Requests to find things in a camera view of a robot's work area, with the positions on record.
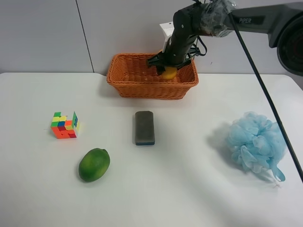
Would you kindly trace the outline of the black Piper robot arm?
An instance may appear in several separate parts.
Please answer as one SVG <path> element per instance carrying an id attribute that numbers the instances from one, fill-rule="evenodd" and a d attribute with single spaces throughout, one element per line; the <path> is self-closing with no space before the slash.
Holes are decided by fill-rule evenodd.
<path id="1" fill-rule="evenodd" d="M 225 37 L 232 31 L 267 34 L 280 64 L 292 74 L 303 74 L 302 2 L 237 9 L 230 0 L 197 0 L 178 10 L 162 29 L 163 50 L 147 60 L 147 66 L 155 66 L 159 74 L 167 67 L 181 69 L 195 56 L 203 56 L 195 44 L 202 36 Z"/>

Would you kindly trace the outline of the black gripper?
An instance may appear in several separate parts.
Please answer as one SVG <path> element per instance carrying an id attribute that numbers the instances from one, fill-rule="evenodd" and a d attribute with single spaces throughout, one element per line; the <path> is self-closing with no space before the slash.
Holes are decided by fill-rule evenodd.
<path id="1" fill-rule="evenodd" d="M 165 66 L 174 66 L 177 69 L 181 69 L 191 64 L 191 59 L 186 60 L 186 56 L 196 39 L 197 35 L 174 30 L 170 40 L 167 42 L 164 54 L 158 53 L 147 59 L 147 67 L 155 67 L 157 75 L 161 76 L 166 71 Z"/>

